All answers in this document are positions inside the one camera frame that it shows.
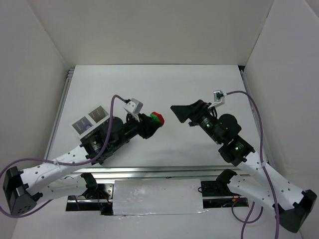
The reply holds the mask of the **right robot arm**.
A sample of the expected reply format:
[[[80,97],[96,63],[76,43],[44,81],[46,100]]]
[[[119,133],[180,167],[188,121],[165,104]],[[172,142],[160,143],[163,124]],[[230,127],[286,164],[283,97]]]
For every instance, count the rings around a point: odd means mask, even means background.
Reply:
[[[218,152],[227,162],[254,178],[258,184],[246,181],[233,170],[225,169],[216,179],[223,191],[250,198],[262,207],[274,210],[279,224],[296,233],[313,209],[317,195],[294,185],[268,163],[240,135],[241,126],[235,116],[212,114],[209,103],[198,100],[191,105],[171,106],[181,123],[201,127],[221,147]]]

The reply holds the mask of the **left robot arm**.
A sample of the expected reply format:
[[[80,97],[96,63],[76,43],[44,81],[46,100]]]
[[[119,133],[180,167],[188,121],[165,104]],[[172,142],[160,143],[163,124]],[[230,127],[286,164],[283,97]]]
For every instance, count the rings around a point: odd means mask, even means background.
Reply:
[[[4,169],[3,191],[9,208],[9,217],[20,218],[35,212],[44,201],[64,196],[83,196],[91,199],[98,195],[99,186],[91,173],[71,176],[74,171],[102,164],[115,151],[139,135],[148,139],[162,127],[162,115],[138,114],[135,119],[127,114],[126,121],[119,117],[107,119],[81,138],[79,146],[53,160],[38,166],[19,170],[16,166]]]

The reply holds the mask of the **red green arched lego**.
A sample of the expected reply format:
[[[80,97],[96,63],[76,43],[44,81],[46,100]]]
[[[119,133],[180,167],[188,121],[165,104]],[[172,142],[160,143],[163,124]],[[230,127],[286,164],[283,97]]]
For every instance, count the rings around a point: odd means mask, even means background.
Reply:
[[[164,118],[161,114],[157,113],[157,112],[152,112],[150,114],[150,117],[155,120],[155,121],[158,121],[161,123],[161,125],[164,125]]]

